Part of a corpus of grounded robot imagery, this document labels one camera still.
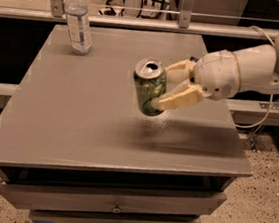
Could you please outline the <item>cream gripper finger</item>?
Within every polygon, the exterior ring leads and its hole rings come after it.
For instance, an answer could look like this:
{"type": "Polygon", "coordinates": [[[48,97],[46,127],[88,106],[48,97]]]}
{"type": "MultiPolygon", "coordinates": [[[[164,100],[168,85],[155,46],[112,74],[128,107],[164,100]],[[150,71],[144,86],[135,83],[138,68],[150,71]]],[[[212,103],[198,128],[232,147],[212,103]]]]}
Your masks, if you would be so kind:
{"type": "Polygon", "coordinates": [[[165,69],[168,83],[194,82],[194,65],[194,61],[186,59],[168,66],[165,69]]]}
{"type": "Polygon", "coordinates": [[[200,85],[194,85],[190,81],[183,81],[170,92],[166,92],[151,100],[151,106],[157,110],[172,110],[197,105],[205,98],[200,85]]]}

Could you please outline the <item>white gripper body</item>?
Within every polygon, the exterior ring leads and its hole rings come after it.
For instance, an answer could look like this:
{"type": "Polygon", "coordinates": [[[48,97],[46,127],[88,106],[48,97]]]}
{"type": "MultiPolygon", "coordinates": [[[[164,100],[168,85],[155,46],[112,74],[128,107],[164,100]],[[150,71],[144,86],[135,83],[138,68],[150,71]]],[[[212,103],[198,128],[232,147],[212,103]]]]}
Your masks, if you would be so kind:
{"type": "Polygon", "coordinates": [[[207,53],[194,65],[194,81],[206,98],[222,100],[233,97],[240,89],[240,69],[235,54],[221,50],[207,53]]]}

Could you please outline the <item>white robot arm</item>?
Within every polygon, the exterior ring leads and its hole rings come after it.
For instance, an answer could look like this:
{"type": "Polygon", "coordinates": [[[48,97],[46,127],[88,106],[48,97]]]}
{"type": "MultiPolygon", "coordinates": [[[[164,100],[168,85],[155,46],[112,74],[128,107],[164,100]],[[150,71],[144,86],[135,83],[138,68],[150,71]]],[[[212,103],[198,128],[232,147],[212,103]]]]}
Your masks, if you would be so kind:
{"type": "Polygon", "coordinates": [[[199,61],[186,59],[168,66],[166,74],[176,87],[151,101],[157,110],[186,108],[205,98],[229,99],[245,91],[277,95],[279,33],[272,45],[207,53],[199,61]]]}

